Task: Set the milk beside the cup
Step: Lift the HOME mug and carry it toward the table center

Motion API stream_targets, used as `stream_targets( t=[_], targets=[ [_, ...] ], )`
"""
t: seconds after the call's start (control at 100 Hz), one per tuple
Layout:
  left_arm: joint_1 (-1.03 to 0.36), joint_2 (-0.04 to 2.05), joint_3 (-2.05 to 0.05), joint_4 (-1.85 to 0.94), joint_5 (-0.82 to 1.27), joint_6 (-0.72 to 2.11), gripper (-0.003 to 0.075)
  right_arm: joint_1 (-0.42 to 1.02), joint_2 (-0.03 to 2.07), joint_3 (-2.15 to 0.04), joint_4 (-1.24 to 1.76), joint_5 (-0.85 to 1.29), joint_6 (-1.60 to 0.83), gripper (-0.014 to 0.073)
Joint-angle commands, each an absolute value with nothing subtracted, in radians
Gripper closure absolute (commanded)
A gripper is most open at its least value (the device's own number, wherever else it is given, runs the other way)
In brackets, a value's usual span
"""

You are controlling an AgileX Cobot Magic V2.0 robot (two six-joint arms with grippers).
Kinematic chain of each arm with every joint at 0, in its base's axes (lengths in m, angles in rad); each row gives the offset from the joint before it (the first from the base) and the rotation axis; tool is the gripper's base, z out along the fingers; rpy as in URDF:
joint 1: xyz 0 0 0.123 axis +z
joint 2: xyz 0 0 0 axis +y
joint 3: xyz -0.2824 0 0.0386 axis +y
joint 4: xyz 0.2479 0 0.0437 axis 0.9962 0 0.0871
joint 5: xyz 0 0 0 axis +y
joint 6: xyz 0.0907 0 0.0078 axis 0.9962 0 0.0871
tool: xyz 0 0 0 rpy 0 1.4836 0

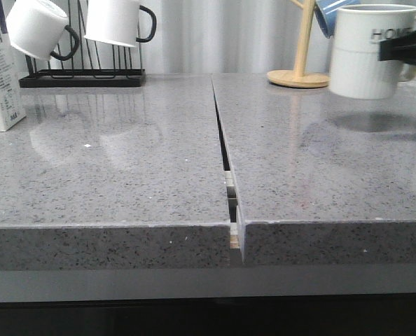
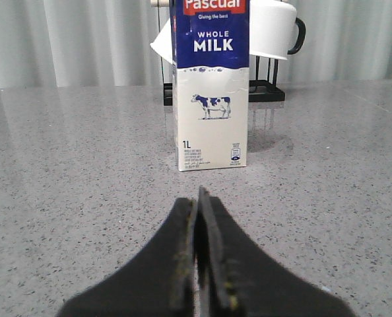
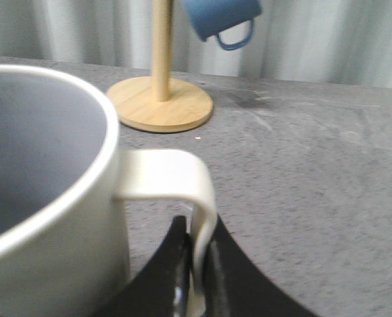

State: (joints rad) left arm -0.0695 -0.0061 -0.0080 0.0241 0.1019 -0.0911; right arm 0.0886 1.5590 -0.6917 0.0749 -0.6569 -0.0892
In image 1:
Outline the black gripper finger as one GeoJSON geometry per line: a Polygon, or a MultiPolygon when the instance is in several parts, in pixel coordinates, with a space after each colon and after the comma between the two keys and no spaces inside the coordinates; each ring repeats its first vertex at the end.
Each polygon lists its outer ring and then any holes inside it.
{"type": "Polygon", "coordinates": [[[416,66],[416,30],[380,43],[379,61],[398,60],[416,66]]]}

